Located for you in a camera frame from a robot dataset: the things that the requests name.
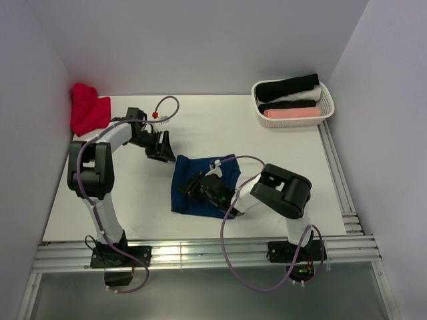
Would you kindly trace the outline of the blue Mickey Mouse t-shirt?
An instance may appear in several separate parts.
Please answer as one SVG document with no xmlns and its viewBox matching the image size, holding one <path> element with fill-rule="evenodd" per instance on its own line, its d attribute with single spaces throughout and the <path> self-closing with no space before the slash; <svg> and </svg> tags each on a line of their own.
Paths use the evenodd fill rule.
<svg viewBox="0 0 427 320">
<path fill-rule="evenodd" d="M 185 155 L 179 155 L 175 163 L 171 182 L 171 211 L 183 215 L 223 219 L 225 213 L 221 212 L 214 204 L 208 201 L 199 202 L 190 199 L 187 195 L 180 192 L 178 187 L 194 178 L 199 171 L 207 173 L 210 170 L 209 165 L 216 159 L 227 159 L 234 156 L 234 154 L 230 154 L 226 156 L 190 159 Z M 220 167 L 223 173 L 221 181 L 227 188 L 234 189 L 241 174 L 238 161 L 236 159 L 227 161 L 221 164 Z"/>
</svg>

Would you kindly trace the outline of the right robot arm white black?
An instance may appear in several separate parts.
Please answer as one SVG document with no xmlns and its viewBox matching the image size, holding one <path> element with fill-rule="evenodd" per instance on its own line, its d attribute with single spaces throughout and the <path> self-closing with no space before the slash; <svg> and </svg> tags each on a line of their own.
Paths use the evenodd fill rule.
<svg viewBox="0 0 427 320">
<path fill-rule="evenodd" d="M 175 180 L 172 190 L 189 200 L 194 209 L 208 217 L 235 219 L 263 204 L 286 220 L 290 255 L 297 260 L 312 251 L 313 227 L 305 208 L 311 197 L 311 182 L 297 173 L 268 163 L 255 177 L 237 186 L 226 173 L 226 163 L 233 158 L 209 164 L 187 181 Z"/>
</svg>

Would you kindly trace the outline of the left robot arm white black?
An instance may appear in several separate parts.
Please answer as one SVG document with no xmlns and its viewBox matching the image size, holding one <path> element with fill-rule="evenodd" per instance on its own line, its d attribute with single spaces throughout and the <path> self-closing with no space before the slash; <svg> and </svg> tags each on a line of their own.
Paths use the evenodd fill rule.
<svg viewBox="0 0 427 320">
<path fill-rule="evenodd" d="M 149 120 L 141 109 L 128 108 L 125 117 L 112 119 L 97 135 L 69 145 L 67 186 L 91 214 L 97 233 L 93 254 L 115 266 L 129 261 L 130 250 L 111 196 L 115 183 L 113 153 L 131 144 L 144 149 L 149 159 L 176 161 L 169 132 L 159 130 L 158 123 Z"/>
</svg>

